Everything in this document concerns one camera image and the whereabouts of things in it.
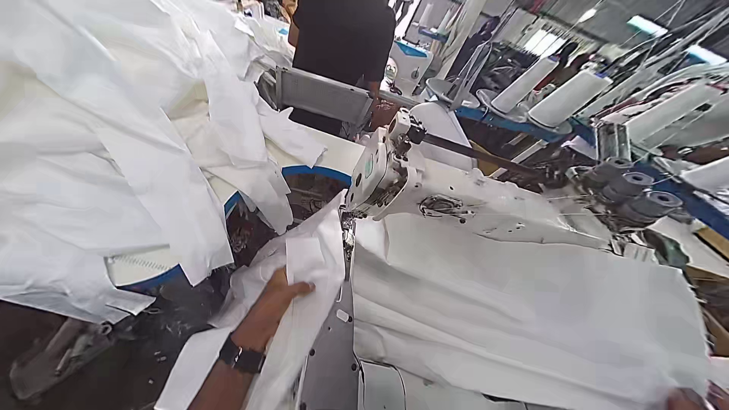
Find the wristwatch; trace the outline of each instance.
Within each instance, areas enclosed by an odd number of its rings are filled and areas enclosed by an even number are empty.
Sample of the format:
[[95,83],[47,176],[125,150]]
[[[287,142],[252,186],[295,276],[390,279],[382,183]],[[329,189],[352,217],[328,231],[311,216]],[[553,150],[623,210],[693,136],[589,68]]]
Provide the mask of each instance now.
[[218,359],[241,373],[258,374],[263,368],[266,356],[261,352],[236,346],[229,335],[220,349]]

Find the factory workstation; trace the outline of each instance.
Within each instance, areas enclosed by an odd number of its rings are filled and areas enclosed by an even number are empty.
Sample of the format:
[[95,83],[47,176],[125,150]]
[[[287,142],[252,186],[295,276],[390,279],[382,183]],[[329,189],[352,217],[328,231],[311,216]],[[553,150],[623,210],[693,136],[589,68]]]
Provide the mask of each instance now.
[[0,410],[729,410],[729,0],[8,0]]

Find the fabric pile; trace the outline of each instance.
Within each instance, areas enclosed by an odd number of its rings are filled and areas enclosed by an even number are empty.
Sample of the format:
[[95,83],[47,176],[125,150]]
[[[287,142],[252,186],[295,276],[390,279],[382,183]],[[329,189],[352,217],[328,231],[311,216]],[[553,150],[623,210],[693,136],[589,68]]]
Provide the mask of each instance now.
[[353,261],[363,359],[562,409],[647,409],[672,387],[706,391],[703,320],[678,269],[413,214],[357,221]]
[[199,0],[2,6],[0,298],[117,322],[153,298],[116,289],[104,258],[154,247],[196,285],[233,260],[207,173],[291,224],[265,139],[309,166],[324,146],[252,82],[291,64],[281,22]]

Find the white fabric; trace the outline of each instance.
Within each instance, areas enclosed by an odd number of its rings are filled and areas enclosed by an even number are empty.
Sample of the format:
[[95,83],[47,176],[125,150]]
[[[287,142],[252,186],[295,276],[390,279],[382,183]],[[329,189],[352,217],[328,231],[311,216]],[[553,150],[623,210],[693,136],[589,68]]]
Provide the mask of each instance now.
[[[264,105],[273,111],[267,104],[264,103]],[[266,138],[301,161],[303,165],[311,168],[327,150],[327,147],[311,138],[301,125],[289,120],[289,115],[293,110],[293,107],[289,107],[284,111],[274,111],[275,114],[265,115],[259,109],[259,113],[262,114],[260,117],[261,128]]]
[[[293,135],[282,115],[260,124],[255,86],[238,81],[257,78],[263,62],[290,66],[276,23],[198,0],[3,5],[0,255],[9,256],[0,258],[0,298],[116,322],[126,313],[109,306],[134,313],[153,299],[115,290],[102,257],[169,245],[194,285],[232,262],[222,205],[201,166],[241,190],[279,233],[292,222],[264,136],[310,166],[324,149]],[[191,131],[167,115],[189,123],[198,114],[190,105],[205,111],[188,148],[180,134]]]
[[232,261],[222,207],[162,110],[125,81],[106,49],[74,26],[74,16],[59,3],[53,9],[11,1],[1,17],[0,53],[93,116],[90,132],[197,284]]
[[706,389],[701,313],[674,268],[410,214],[357,221],[356,240],[365,359],[565,409],[643,409],[674,386]]
[[155,410],[185,410],[190,406],[233,330],[235,328],[206,330],[187,340],[155,403]]
[[284,314],[268,347],[261,374],[249,391],[247,409],[277,408],[299,375],[306,355],[339,294],[344,280],[339,221],[339,206],[343,199],[344,192],[301,225],[269,241],[258,251],[251,268],[238,270],[230,279],[225,305],[211,321],[217,327],[240,323],[273,272],[284,265],[290,282],[313,282],[316,285],[315,292],[294,299]]
[[729,390],[729,357],[712,356],[711,380],[724,390]]

